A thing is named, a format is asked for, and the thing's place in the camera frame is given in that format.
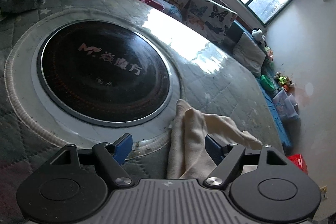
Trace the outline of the cream white shirt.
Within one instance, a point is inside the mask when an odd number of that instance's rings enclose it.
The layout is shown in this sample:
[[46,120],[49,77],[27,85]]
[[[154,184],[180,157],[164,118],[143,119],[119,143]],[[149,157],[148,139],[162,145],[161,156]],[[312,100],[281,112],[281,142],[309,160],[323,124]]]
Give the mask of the cream white shirt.
[[203,181],[217,166],[206,152],[205,137],[211,134],[224,144],[235,142],[260,149],[262,142],[247,131],[240,131],[229,117],[206,114],[184,100],[178,100],[171,129],[167,162],[168,179],[197,178]]

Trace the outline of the red plastic stool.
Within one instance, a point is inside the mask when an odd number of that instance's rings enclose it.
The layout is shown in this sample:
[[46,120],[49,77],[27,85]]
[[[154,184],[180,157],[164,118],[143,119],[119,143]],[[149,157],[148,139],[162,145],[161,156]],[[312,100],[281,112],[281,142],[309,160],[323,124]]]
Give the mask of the red plastic stool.
[[305,174],[308,174],[307,164],[301,154],[295,154],[288,156],[288,159],[295,164],[300,170],[302,170]]

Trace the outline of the clear plastic storage box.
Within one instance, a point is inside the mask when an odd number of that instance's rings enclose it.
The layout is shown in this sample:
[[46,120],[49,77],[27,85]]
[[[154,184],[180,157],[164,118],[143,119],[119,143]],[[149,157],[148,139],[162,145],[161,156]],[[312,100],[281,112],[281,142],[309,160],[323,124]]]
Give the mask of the clear plastic storage box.
[[288,96],[284,89],[280,90],[272,98],[273,104],[282,122],[295,121],[299,118],[299,114],[291,101],[293,98],[293,96]]

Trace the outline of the black round induction cooktop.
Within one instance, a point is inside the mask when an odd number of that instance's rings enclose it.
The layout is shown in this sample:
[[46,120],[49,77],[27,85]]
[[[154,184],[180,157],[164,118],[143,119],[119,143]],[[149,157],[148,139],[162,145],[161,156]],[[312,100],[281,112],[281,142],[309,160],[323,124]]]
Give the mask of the black round induction cooktop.
[[47,36],[37,74],[64,112],[103,127],[147,122],[172,93],[171,71],[157,47],[138,32],[99,20],[68,23]]

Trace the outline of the green bowl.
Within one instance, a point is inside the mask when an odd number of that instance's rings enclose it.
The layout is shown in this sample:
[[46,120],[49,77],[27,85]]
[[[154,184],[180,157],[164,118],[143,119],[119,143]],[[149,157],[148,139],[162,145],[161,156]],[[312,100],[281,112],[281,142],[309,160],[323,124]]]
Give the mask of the green bowl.
[[261,75],[260,84],[262,88],[267,92],[274,93],[277,91],[274,83],[266,75]]

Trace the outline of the colourful plush toy pile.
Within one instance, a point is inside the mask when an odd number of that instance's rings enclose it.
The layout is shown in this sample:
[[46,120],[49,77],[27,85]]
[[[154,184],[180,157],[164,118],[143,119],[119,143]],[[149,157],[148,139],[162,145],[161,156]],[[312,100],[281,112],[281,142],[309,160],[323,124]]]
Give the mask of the colourful plush toy pile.
[[289,77],[282,75],[281,72],[277,72],[273,79],[279,86],[278,90],[284,90],[286,93],[289,93],[290,89],[294,87],[292,80]]

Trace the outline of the grey cushion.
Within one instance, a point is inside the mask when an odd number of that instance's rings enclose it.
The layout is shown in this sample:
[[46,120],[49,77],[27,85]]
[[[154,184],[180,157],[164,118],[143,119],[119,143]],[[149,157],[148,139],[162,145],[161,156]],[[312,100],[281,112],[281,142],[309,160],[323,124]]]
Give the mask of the grey cushion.
[[232,56],[255,77],[260,78],[266,54],[245,32],[234,46]]

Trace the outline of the black white plush toy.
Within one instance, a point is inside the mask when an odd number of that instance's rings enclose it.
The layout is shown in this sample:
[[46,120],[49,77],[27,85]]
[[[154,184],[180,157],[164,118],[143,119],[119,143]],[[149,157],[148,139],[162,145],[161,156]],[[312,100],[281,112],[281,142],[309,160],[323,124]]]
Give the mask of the black white plush toy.
[[266,47],[265,35],[260,28],[254,28],[251,35],[258,45],[261,47]]

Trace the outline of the right butterfly print pillow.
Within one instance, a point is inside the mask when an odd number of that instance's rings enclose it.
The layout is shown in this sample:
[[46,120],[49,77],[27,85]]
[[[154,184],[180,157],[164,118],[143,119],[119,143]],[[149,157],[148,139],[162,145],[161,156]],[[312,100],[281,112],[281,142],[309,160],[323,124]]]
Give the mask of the right butterfly print pillow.
[[215,44],[221,44],[236,12],[211,0],[190,0],[185,25]]

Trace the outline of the dark grey crumpled cloth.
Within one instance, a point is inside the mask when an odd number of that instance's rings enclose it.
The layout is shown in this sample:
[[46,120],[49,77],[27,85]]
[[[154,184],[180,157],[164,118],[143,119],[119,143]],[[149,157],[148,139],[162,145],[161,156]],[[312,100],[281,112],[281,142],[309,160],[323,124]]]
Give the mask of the dark grey crumpled cloth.
[[46,0],[1,0],[1,21],[7,17],[38,9],[45,2]]

